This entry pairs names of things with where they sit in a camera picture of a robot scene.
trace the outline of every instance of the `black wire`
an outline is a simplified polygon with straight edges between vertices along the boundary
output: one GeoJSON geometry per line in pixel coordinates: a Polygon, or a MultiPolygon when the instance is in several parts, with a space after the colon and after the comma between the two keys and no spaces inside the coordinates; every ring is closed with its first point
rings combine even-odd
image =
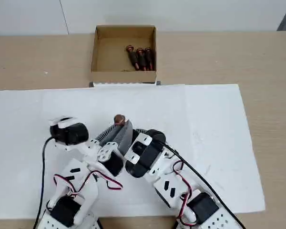
{"type": "Polygon", "coordinates": [[[42,176],[41,176],[41,193],[40,193],[40,202],[39,202],[39,208],[38,208],[38,213],[36,216],[36,220],[33,226],[33,229],[36,229],[37,224],[38,224],[38,220],[39,220],[39,216],[41,213],[41,207],[42,207],[42,199],[43,199],[43,191],[44,191],[44,172],[45,172],[45,151],[46,151],[46,146],[48,144],[49,141],[51,141],[54,137],[49,137],[42,148],[42,176]]]}
{"type": "Polygon", "coordinates": [[[227,210],[227,212],[230,213],[230,215],[236,220],[236,222],[243,228],[246,229],[246,227],[242,224],[242,222],[237,218],[237,216],[228,208],[228,206],[221,200],[219,195],[215,192],[215,190],[212,188],[212,186],[204,179],[200,173],[194,169],[183,157],[180,156],[177,150],[171,148],[169,145],[161,142],[156,141],[157,143],[161,144],[162,146],[168,148],[170,151],[172,151],[180,160],[182,160],[207,186],[208,188],[213,192],[213,194],[216,196],[216,198],[219,200],[219,202],[224,206],[224,208],[227,210]]]}

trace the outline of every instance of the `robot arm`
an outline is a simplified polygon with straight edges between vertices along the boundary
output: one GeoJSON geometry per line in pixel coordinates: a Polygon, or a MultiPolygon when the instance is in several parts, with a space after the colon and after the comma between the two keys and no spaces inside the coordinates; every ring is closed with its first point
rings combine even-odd
{"type": "Polygon", "coordinates": [[[50,133],[55,146],[65,151],[77,149],[83,159],[72,159],[60,174],[54,175],[56,190],[47,203],[39,229],[90,229],[91,225],[94,229],[101,228],[91,212],[98,197],[98,180],[104,179],[109,189],[122,189],[114,177],[121,172],[123,155],[132,143],[131,122],[125,122],[122,116],[119,118],[91,140],[86,126],[75,118],[51,121],[50,133]]]}
{"type": "Polygon", "coordinates": [[[185,161],[165,144],[163,133],[137,132],[137,138],[125,154],[125,168],[133,177],[144,177],[176,212],[176,228],[245,228],[203,178],[182,169],[185,161]]]}

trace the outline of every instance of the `table surface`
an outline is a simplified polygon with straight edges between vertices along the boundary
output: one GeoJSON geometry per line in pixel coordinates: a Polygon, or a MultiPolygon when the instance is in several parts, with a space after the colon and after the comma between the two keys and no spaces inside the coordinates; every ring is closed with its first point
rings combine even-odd
{"type": "MultiPolygon", "coordinates": [[[[0,37],[0,89],[87,87],[93,39],[0,37]]],[[[162,84],[239,84],[266,211],[238,216],[247,228],[286,229],[286,32],[159,32],[157,68],[162,84]]],[[[174,218],[101,222],[104,229],[170,229],[174,218]]],[[[0,220],[0,229],[31,227],[32,220],[0,220]]]]}

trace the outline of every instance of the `white sheet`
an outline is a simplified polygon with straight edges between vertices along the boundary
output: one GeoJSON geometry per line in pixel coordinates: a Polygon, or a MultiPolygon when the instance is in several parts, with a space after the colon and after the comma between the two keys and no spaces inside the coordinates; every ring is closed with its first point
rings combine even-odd
{"type": "Polygon", "coordinates": [[[195,168],[233,212],[265,210],[238,85],[187,85],[186,100],[195,168]]]}
{"type": "MultiPolygon", "coordinates": [[[[221,99],[214,98],[213,96],[216,97],[216,93],[220,90],[212,86],[198,86],[193,89],[189,89],[189,87],[184,89],[184,86],[177,85],[124,87],[122,89],[108,87],[102,89],[1,91],[0,219],[34,218],[36,215],[41,182],[41,147],[45,138],[49,136],[48,119],[61,115],[78,117],[87,125],[90,135],[96,136],[112,123],[112,118],[117,113],[125,114],[127,118],[131,119],[134,127],[155,128],[164,131],[167,141],[178,149],[187,160],[196,165],[198,170],[203,173],[209,170],[206,174],[207,178],[233,211],[263,210],[265,208],[264,196],[259,183],[239,90],[235,86],[226,87],[222,91],[229,91],[229,87],[233,87],[234,89],[230,89],[229,95],[238,97],[238,99],[228,102],[227,100],[230,98],[224,96],[221,99]],[[197,91],[200,96],[209,96],[192,100],[192,90],[197,91]],[[194,119],[190,119],[193,126],[189,125],[187,110],[193,114],[189,101],[195,104],[194,107],[200,108],[204,108],[204,102],[208,102],[210,107],[216,102],[218,115],[216,114],[216,121],[212,121],[213,125],[205,125],[210,117],[203,113],[203,109],[201,112],[195,113],[194,119]],[[226,113],[220,107],[228,108],[239,116],[233,120],[232,124],[238,121],[242,124],[234,129],[232,128],[234,125],[231,123],[229,126],[230,119],[223,117],[226,113]],[[229,129],[233,131],[233,137],[229,135],[229,129]],[[191,138],[193,136],[191,131],[196,133],[195,137],[191,138]],[[221,140],[229,140],[229,142],[219,143],[215,141],[218,138],[208,137],[217,135],[220,131],[223,135],[229,135],[221,137],[221,140]],[[214,148],[210,145],[213,144],[217,146],[217,151],[220,151],[218,154],[221,155],[216,161],[212,159],[214,148]],[[205,152],[209,152],[209,155],[212,156],[204,156],[205,152]],[[223,164],[221,159],[228,155],[231,156],[232,162],[238,163],[237,166],[233,167],[232,163],[223,164]],[[239,155],[242,156],[242,160],[235,158],[239,155]],[[250,168],[250,172],[241,165],[244,161],[250,168]],[[221,174],[228,175],[229,179],[234,178],[233,181],[236,183],[218,176],[217,171],[221,171],[220,169],[223,167],[225,169],[221,174]],[[239,168],[237,173],[233,173],[235,167],[239,168]],[[243,180],[248,182],[245,186],[242,185],[243,180]],[[257,193],[257,198],[253,197],[252,193],[257,193]]],[[[66,154],[55,149],[53,144],[48,145],[45,202],[53,194],[55,188],[51,176],[54,173],[59,173],[72,157],[81,158],[77,152],[66,154]]],[[[123,191],[109,191],[105,185],[100,187],[99,201],[95,206],[96,212],[100,216],[172,214],[143,179],[132,178],[123,171],[118,180],[124,185],[123,191]]]]}

